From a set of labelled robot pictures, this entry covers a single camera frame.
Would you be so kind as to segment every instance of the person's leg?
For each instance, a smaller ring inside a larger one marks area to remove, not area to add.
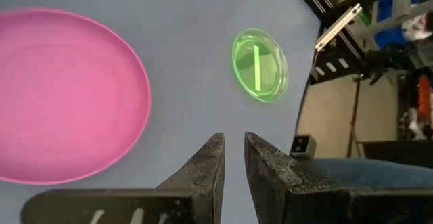
[[[305,165],[344,187],[433,187],[433,169],[381,160],[321,159]]]

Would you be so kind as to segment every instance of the floor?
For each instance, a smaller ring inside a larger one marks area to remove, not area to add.
[[[352,78],[346,76],[312,85],[307,91],[298,134],[311,134],[315,138],[315,158],[346,157],[356,89]],[[358,141],[396,138],[395,79],[395,76],[384,77],[373,86],[369,81],[361,83],[355,124]]]

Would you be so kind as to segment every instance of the green petri dish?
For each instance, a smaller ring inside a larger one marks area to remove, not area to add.
[[[262,102],[275,102],[288,87],[288,65],[283,51],[267,33],[242,31],[231,52],[233,69],[241,86]]]

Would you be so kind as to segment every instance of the orange object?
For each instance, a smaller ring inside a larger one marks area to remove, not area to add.
[[[418,80],[418,114],[422,119],[430,121],[430,82],[426,76]]]

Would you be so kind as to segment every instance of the gray table surface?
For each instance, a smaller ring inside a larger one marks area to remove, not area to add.
[[[135,49],[153,93],[150,122],[133,151],[108,170],[61,188],[156,187],[216,132],[226,139],[222,223],[257,223],[244,164],[244,132],[289,152],[311,69],[319,20],[303,0],[0,0],[93,18]],[[283,49],[288,92],[274,104],[250,97],[231,63],[236,35],[259,28]],[[0,223],[19,223],[22,204],[55,187],[0,183]]]

